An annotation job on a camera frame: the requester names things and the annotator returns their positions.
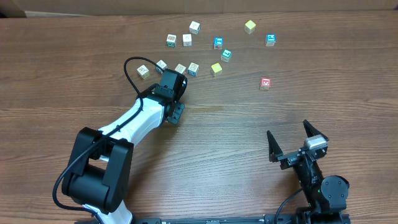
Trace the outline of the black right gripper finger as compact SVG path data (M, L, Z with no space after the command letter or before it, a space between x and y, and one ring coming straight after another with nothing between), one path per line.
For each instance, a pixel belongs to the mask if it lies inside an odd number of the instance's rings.
M306 132L308 138L314 137L314 136L317 136L317 135L322 135L322 137L323 137L326 141L329 140L329 138L328 138L326 135L324 135L324 134L323 134L322 132L320 132L318 129L314 128L314 127L310 124L310 122L307 121L306 119L303 120L303 126L304 126L304 128L305 128L305 132Z
M269 145L269 161L278 162L279 157L283 156L284 153L270 131L267 131L267 140Z

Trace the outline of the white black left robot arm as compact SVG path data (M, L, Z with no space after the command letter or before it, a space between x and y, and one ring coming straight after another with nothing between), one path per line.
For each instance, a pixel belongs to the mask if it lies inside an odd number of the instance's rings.
M134 147L162 123L177 124L185 108L179 99L187 87L185 75L166 69L160 83L141 93L134 106L99 130L83 128L76 136L61 183L62 193L95 223L131 223L124 198Z

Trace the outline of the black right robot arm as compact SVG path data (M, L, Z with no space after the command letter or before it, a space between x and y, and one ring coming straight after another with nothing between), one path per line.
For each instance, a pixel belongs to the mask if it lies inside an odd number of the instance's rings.
M326 156L328 137L314 128L306 119L303 126L307 138L296 152L284 154L273 134L267 132L269 160L280 162L282 170L293 168L300 188L285 199L273 215L264 215L265 223L313 223L313 224L349 224L346 209L349 182L342 176L324 177L317 160ZM283 207L297 194L303 192L307 199L306 207L299 207L294 214L281 215Z

